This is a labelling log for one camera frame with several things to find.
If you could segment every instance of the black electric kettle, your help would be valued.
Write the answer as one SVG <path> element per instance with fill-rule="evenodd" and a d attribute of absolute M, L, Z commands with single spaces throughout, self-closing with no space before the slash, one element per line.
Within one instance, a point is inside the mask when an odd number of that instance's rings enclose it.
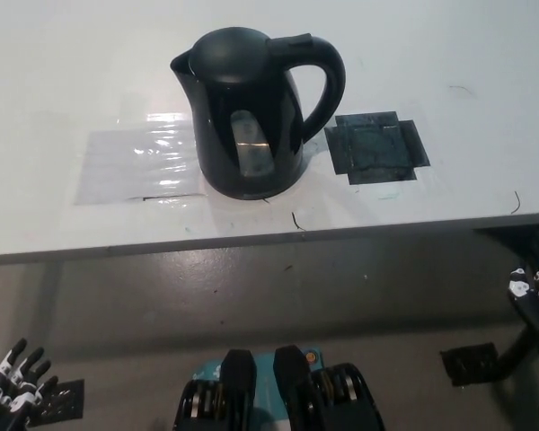
<path fill-rule="evenodd" d="M 303 65 L 326 74 L 322 98 L 305 121 L 289 73 Z M 331 118 L 345 88 L 340 54 L 311 34 L 270 39 L 241 27 L 212 31 L 171 68 L 190 100 L 204 176 L 238 199 L 268 198 L 297 180 L 302 143 Z"/>

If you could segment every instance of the black tape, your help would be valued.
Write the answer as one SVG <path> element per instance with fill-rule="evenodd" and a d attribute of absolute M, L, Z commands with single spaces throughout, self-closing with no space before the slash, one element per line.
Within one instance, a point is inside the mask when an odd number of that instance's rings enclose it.
<path fill-rule="evenodd" d="M 429 159 L 412 120 L 400 121 L 395 112 L 336 117 L 337 127 L 326 128 L 333 169 L 347 174 L 349 184 L 415 180 L 414 168 Z"/>
<path fill-rule="evenodd" d="M 31 418 L 29 427 L 81 419 L 84 415 L 84 380 L 59 383 L 41 407 L 42 410 Z"/>

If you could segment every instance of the white tabletop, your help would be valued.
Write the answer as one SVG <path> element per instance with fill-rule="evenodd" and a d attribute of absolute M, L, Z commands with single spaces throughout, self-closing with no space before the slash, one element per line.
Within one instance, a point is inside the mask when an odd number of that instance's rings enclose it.
<path fill-rule="evenodd" d="M 350 186 L 321 151 L 269 203 L 204 184 L 186 198 L 77 205 L 88 136 L 130 114 L 189 112 L 169 63 L 227 26 L 331 42 L 347 69 L 338 114 L 413 119 L 431 166 L 417 180 Z M 322 74 L 294 76 L 307 114 Z M 0 261 L 537 217 L 539 0 L 0 2 Z"/>

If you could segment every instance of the concrete floor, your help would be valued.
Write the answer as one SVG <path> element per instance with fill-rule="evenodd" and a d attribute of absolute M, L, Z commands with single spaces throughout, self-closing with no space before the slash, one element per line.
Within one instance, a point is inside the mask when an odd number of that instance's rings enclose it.
<path fill-rule="evenodd" d="M 24 336 L 61 380 L 86 380 L 84 419 L 45 431 L 169 430 L 203 362 L 291 342 L 357 365 L 389 431 L 535 431 L 539 360 L 454 389 L 438 353 L 516 336 L 516 263 L 440 233 L 2 266 L 0 358 Z"/>

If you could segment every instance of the plastic sheet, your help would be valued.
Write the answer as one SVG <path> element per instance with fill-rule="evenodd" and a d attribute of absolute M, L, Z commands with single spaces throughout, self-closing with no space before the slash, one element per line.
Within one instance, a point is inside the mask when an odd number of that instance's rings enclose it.
<path fill-rule="evenodd" d="M 191 120 L 178 113 L 150 114 L 139 127 L 89 135 L 75 203 L 205 195 L 200 176 Z"/>

